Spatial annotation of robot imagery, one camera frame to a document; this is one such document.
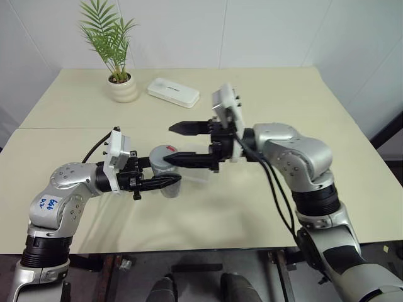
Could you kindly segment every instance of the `black connector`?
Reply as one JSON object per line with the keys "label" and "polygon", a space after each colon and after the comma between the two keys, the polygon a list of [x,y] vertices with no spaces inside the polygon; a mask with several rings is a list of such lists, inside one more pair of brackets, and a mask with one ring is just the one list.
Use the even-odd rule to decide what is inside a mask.
{"label": "black connector", "polygon": [[69,258],[72,238],[27,236],[21,264],[25,267],[39,268],[59,266],[66,263]]}
{"label": "black connector", "polygon": [[324,216],[340,209],[338,191],[334,184],[312,192],[292,192],[298,212],[307,216]]}

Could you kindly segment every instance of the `gray cup lid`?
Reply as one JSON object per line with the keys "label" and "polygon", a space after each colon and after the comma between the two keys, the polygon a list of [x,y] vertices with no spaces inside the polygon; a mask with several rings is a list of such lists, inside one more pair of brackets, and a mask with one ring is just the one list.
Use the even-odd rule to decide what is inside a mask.
{"label": "gray cup lid", "polygon": [[177,151],[178,150],[176,150],[176,148],[171,145],[160,145],[158,147],[155,147],[150,153],[150,163],[157,169],[170,169],[174,165],[166,162],[164,160],[164,156],[171,155],[173,153],[176,153]]}

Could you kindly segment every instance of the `white flower pot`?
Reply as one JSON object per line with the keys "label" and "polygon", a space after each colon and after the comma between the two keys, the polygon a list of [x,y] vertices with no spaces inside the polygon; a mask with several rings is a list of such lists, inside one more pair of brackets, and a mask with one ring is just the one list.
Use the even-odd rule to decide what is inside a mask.
{"label": "white flower pot", "polygon": [[134,101],[139,95],[136,81],[130,74],[128,74],[128,76],[130,77],[129,80],[121,84],[112,83],[108,79],[110,95],[114,101],[129,103]]}

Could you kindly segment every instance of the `floor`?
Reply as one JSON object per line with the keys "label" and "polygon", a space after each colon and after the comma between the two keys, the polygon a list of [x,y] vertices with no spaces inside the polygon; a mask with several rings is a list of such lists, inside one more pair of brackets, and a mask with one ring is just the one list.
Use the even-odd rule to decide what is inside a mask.
{"label": "floor", "polygon": [[[403,278],[403,260],[395,251],[397,242],[373,243],[362,247],[369,262],[379,263]],[[256,288],[263,302],[283,302],[276,266],[267,254],[257,250],[225,250],[208,252],[160,252],[128,255],[133,260],[129,271],[120,271],[114,301],[145,301],[153,284],[171,272],[175,264],[222,264],[216,272],[176,272],[179,301],[219,302],[219,281],[223,272],[238,272]],[[0,255],[0,301],[5,301],[13,277],[16,256]],[[321,275],[306,263],[290,266],[289,272],[296,302],[340,302],[331,283],[318,285]],[[91,301],[98,273],[71,268],[67,280],[72,283],[72,301]]]}

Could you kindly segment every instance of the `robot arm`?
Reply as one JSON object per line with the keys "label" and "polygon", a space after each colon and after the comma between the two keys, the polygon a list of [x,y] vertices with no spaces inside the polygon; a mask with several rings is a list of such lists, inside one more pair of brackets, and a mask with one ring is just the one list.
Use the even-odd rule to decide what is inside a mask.
{"label": "robot arm", "polygon": [[[384,267],[369,264],[361,257],[360,245],[329,170],[330,148],[284,124],[256,124],[253,129],[244,129],[238,99],[226,84],[213,95],[213,108],[220,122],[184,121],[170,128],[184,135],[210,134],[208,155],[178,152],[164,159],[174,165],[218,171],[219,162],[236,161],[241,154],[234,152],[237,135],[247,149],[263,156],[284,177],[302,225],[297,232],[297,245],[308,264],[332,281],[340,297],[348,302],[403,301],[403,282]],[[254,161],[245,148],[244,155]]]}
{"label": "robot arm", "polygon": [[73,162],[56,169],[49,184],[32,201],[26,248],[16,265],[9,302],[69,301],[69,247],[89,198],[103,192],[162,189],[181,179],[177,174],[143,178],[148,157],[130,151],[130,139],[119,131],[110,135],[106,160],[97,164]]}

